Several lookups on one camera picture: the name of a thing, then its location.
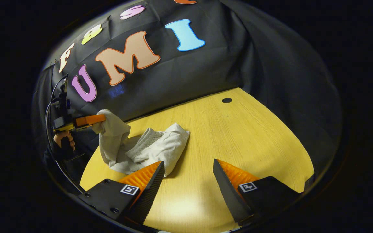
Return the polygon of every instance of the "blue letter i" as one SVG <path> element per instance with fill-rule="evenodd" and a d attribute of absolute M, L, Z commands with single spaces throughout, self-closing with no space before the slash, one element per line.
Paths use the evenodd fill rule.
<path fill-rule="evenodd" d="M 179 40 L 178 50 L 181 52 L 197 49 L 205 44 L 205 41 L 198 39 L 194 34 L 189 26 L 190 22 L 189 19 L 181 19 L 165 25 L 165 28 L 174 31 Z"/>

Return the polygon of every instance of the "cloth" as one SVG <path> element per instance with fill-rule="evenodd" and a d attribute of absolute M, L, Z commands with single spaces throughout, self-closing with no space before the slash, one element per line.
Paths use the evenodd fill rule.
<path fill-rule="evenodd" d="M 103 109 L 106 120 L 93 124 L 92 130 L 99 134 L 100 154 L 109 168 L 131 174 L 158 161 L 164 161 L 168 176 L 180 158 L 189 138 L 179 124 L 174 123 L 164 132 L 148 128 L 141 137 L 128 138 L 130 126 L 120 118 Z"/>

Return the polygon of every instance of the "human hand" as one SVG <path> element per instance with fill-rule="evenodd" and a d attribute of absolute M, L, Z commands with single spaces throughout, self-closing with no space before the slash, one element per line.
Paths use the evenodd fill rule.
<path fill-rule="evenodd" d="M 63 131 L 61 133 L 58 133 L 54 136 L 53 139 L 58 144 L 58 146 L 61 148 L 61 139 L 66 137 L 66 136 L 68 137 L 68 141 L 70 142 L 70 146 L 73 148 L 73 150 L 75 150 L 76 147 L 74 147 L 74 145 L 76 143 L 73 141 L 73 137 L 71 136 L 69 131 Z"/>

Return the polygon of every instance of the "wood grain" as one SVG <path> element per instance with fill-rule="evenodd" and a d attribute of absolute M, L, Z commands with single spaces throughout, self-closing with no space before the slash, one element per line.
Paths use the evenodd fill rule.
<path fill-rule="evenodd" d="M 223 103 L 224 98 L 232 102 Z M 214 177 L 214 158 L 260 178 L 274 176 L 297 192 L 314 174 L 309 155 L 290 129 L 240 88 L 130 121 L 129 137 L 142 135 L 148 127 L 164 131 L 174 122 L 191 135 L 174 170 L 162 181 L 144 222 L 149 227 L 173 233 L 238 228 Z M 87 190 L 105 178 L 124 176 L 104 164 L 97 148 L 80 185 Z"/>

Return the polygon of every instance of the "letter m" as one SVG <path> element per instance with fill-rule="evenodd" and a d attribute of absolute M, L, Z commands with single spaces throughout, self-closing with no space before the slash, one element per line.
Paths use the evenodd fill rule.
<path fill-rule="evenodd" d="M 96 61 L 102 62 L 105 67 L 110 77 L 111 86 L 117 85 L 125 78 L 125 75 L 119 73 L 116 67 L 119 67 L 129 74 L 133 73 L 133 57 L 138 61 L 136 65 L 138 69 L 144 69 L 160 60 L 160 56 L 152 52 L 145 40 L 145 35 L 146 31 L 140 31 L 130 35 L 126 39 L 124 53 L 107 48 L 96 56 Z"/>

